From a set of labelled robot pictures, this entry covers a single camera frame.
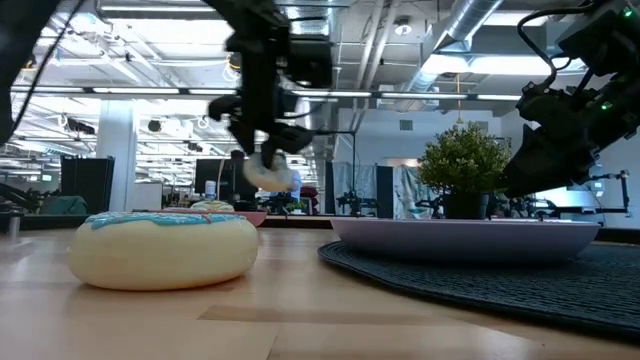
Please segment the lavender round plate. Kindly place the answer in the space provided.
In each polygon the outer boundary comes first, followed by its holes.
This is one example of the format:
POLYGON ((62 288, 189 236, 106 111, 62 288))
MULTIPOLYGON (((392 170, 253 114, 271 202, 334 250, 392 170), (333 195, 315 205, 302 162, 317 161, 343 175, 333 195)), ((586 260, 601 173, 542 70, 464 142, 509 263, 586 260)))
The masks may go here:
POLYGON ((563 262, 594 241, 600 226, 565 220, 394 220, 333 218, 348 247, 393 259, 475 263, 563 262))

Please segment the large mint donut black drizzle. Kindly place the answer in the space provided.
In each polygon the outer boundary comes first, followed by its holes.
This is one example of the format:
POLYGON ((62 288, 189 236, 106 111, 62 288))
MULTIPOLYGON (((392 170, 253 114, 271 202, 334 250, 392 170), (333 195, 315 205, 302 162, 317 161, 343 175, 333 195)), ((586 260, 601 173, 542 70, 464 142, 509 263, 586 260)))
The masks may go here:
POLYGON ((219 200, 204 200, 190 206, 191 210, 206 212, 234 212, 234 206, 219 200))

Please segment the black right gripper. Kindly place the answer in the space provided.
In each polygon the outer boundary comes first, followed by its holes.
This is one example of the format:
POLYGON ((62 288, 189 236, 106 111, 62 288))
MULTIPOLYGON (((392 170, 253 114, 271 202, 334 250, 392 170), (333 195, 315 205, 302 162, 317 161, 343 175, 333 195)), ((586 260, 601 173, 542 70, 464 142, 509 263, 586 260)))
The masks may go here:
POLYGON ((522 142, 499 177, 506 196, 524 196, 570 183, 582 184, 594 164, 588 127, 561 90, 529 82, 516 105, 521 118, 538 127, 522 127, 522 142))

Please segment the white building pillar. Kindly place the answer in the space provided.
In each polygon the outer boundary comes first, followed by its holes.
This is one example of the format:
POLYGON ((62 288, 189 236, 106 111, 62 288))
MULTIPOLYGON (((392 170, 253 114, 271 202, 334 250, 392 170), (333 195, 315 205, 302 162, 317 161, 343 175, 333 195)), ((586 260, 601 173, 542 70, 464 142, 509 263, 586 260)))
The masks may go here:
POLYGON ((139 119, 133 100, 102 100, 96 156, 114 159, 110 211, 128 211, 136 179, 139 119))

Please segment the potted green plant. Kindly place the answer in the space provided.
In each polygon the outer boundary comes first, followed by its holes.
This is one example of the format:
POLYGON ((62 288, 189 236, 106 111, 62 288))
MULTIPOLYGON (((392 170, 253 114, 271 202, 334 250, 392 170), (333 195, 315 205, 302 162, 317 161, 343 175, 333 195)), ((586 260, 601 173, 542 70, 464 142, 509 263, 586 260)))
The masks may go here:
POLYGON ((508 140, 475 123, 455 125, 425 145, 417 173, 439 195, 445 219, 485 220, 510 158, 508 140))

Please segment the black round woven placemat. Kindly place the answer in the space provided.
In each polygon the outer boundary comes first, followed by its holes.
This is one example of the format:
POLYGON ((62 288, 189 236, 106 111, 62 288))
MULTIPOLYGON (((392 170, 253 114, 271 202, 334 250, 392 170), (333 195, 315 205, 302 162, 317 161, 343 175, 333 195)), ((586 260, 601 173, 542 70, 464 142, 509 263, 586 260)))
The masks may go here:
POLYGON ((446 266, 369 255, 335 241, 319 258, 380 288, 443 305, 640 346, 640 247, 590 245, 542 267, 446 266))

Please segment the white low cabinet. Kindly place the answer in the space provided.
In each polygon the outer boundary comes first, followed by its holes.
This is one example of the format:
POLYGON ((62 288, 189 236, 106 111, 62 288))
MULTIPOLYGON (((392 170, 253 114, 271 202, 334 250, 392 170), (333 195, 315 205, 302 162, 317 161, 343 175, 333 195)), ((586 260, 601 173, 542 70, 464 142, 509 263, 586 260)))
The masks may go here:
POLYGON ((162 209, 163 184, 158 182, 135 183, 131 195, 132 210, 156 211, 162 209))

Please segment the pink round plate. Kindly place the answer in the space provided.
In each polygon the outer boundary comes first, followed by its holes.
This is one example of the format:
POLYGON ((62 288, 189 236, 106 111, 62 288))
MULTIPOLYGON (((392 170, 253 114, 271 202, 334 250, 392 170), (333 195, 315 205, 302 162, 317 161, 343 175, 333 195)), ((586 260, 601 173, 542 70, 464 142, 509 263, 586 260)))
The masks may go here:
POLYGON ((166 208, 161 210, 142 210, 142 209, 134 209, 133 213, 144 213, 144 214, 180 214, 180 215, 235 215, 244 217, 248 220, 254 227, 259 227, 267 217, 266 212, 236 212, 236 211, 213 211, 213 210, 194 210, 187 208, 166 208))

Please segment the teal bag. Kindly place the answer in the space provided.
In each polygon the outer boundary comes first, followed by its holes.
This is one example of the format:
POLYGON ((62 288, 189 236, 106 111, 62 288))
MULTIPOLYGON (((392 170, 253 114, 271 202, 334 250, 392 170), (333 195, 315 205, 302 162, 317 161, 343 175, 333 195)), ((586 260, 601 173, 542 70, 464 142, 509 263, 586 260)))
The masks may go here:
POLYGON ((88 206, 81 196, 47 197, 42 202, 40 213, 44 215, 85 215, 88 213, 88 206))

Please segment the dark background monitor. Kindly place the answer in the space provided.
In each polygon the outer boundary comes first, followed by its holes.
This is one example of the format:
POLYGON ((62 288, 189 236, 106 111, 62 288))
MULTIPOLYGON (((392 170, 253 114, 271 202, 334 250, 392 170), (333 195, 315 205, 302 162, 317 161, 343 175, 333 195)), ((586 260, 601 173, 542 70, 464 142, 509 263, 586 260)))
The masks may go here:
POLYGON ((195 190, 197 194, 205 193, 207 181, 220 185, 217 191, 221 200, 231 200, 238 195, 242 201, 252 201, 258 189, 244 176, 242 160, 231 159, 198 159, 195 167, 195 190))

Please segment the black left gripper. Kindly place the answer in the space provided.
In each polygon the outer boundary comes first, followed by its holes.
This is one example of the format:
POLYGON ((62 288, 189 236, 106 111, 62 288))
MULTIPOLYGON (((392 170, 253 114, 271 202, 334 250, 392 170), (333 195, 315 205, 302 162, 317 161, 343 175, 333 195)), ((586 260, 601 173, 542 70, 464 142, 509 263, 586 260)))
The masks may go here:
POLYGON ((220 121, 230 117, 228 131, 250 156, 255 153, 255 133, 261 131, 267 140, 261 144, 262 165, 271 168, 279 158, 279 150, 297 153, 309 145, 314 137, 312 130, 283 122, 285 114, 293 111, 297 96, 280 87, 287 55, 273 52, 241 54, 241 86, 234 94, 223 95, 208 105, 208 116, 220 121))

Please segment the grey tarp curtain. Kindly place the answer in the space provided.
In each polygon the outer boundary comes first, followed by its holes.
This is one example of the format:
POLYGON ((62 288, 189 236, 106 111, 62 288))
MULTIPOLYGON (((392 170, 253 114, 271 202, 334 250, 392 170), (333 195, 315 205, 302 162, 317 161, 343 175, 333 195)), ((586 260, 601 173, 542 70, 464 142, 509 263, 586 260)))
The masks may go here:
MULTIPOLYGON (((356 190, 359 197, 376 199, 376 167, 357 163, 356 190)), ((415 167, 396 166, 393 168, 394 218, 430 219, 434 210, 429 202, 436 196, 417 176, 415 167)))

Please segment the silver slanted ventilation duct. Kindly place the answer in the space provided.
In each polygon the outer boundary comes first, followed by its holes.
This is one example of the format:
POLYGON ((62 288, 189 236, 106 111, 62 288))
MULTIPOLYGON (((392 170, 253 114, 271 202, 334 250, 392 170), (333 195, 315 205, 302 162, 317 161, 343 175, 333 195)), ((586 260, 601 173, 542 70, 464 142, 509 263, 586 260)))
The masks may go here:
POLYGON ((436 53, 453 47, 469 52, 472 38, 504 0, 455 0, 447 18, 428 27, 420 46, 421 65, 402 86, 403 92, 426 92, 443 73, 435 68, 436 53))

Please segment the person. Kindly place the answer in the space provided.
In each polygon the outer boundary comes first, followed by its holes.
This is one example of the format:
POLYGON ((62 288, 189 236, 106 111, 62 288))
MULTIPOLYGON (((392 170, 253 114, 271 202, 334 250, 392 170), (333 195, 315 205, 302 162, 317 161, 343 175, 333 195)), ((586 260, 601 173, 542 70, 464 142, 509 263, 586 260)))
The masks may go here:
POLYGON ((282 165, 286 170, 290 172, 291 175, 291 186, 289 187, 289 191, 287 194, 295 201, 300 201, 300 192, 301 187, 303 186, 302 178, 300 173, 295 169, 290 169, 287 165, 286 154, 283 152, 276 153, 274 155, 274 160, 277 165, 282 165))

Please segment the black cabinet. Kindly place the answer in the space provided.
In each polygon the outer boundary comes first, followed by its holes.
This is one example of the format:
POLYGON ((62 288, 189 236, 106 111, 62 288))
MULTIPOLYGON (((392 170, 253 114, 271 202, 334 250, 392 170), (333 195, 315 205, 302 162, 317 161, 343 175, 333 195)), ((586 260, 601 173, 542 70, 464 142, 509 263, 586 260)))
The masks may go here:
POLYGON ((109 210, 115 159, 61 158, 61 193, 82 197, 89 214, 109 210))

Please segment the black upright panel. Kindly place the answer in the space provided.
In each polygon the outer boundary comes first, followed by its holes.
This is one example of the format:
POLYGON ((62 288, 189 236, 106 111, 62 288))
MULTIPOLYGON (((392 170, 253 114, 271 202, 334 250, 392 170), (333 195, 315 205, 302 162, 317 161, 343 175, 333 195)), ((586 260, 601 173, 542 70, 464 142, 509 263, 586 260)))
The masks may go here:
POLYGON ((394 218, 394 183, 393 168, 389 166, 376 167, 376 202, 377 217, 383 219, 394 218))

